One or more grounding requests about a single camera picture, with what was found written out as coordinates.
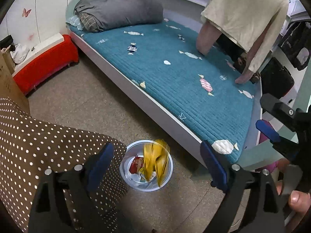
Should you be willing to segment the person right hand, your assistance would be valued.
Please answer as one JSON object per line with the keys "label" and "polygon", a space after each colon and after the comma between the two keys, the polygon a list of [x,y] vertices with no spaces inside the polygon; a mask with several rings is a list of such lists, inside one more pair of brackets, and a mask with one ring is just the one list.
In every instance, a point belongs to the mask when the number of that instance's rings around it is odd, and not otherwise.
{"label": "person right hand", "polygon": [[[284,173],[289,163],[289,160],[285,158],[280,159],[277,164],[278,170]],[[281,193],[282,187],[283,182],[281,180],[277,181],[276,188],[278,194]],[[288,205],[290,206],[291,210],[295,211],[295,215],[286,225],[286,232],[292,232],[299,225],[310,208],[310,193],[297,190],[292,191],[288,198]]]}

